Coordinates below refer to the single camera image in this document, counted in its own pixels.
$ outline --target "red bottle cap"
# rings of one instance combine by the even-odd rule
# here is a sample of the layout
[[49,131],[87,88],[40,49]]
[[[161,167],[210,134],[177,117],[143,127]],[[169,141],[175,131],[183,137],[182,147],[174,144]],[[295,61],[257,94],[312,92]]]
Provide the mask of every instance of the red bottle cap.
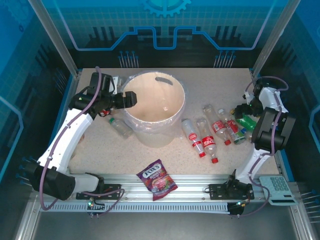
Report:
[[225,144],[226,146],[228,146],[228,145],[231,144],[231,141],[230,141],[230,140],[227,140],[227,141],[224,142],[224,144]]
[[213,158],[211,161],[212,161],[213,164],[216,164],[217,162],[219,162],[218,158]]

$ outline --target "gray floor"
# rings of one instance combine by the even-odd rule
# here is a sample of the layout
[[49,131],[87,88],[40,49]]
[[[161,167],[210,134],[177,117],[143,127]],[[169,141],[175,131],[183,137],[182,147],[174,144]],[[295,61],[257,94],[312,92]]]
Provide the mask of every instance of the gray floor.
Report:
[[85,213],[43,212],[33,240],[44,239],[295,240],[297,237],[289,208],[267,205],[242,219],[205,213],[109,213],[90,219]]

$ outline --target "candy bag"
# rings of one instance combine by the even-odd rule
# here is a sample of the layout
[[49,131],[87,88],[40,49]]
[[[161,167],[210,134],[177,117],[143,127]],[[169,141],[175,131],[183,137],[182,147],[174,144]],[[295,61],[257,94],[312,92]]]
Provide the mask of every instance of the candy bag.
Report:
[[151,163],[137,174],[146,188],[152,192],[153,201],[162,199],[178,186],[172,180],[160,159]]

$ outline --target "green can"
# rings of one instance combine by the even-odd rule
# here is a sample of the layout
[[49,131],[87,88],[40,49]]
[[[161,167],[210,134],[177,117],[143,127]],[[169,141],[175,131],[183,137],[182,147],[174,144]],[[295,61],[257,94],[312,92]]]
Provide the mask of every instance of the green can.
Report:
[[[235,110],[231,110],[231,114],[233,115],[235,113]],[[238,124],[242,125],[245,127],[248,131],[253,132],[257,123],[252,120],[249,116],[245,115],[242,113],[242,118],[236,119],[235,120]]]

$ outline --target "white bucket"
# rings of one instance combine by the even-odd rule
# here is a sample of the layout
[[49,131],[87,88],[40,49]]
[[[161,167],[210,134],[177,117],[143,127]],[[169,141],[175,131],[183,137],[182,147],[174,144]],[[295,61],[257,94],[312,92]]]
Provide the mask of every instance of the white bucket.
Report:
[[125,122],[137,138],[151,148],[171,143],[181,129],[181,115],[186,96],[181,83],[163,72],[136,75],[125,85],[124,92],[134,91],[137,103],[126,108]]

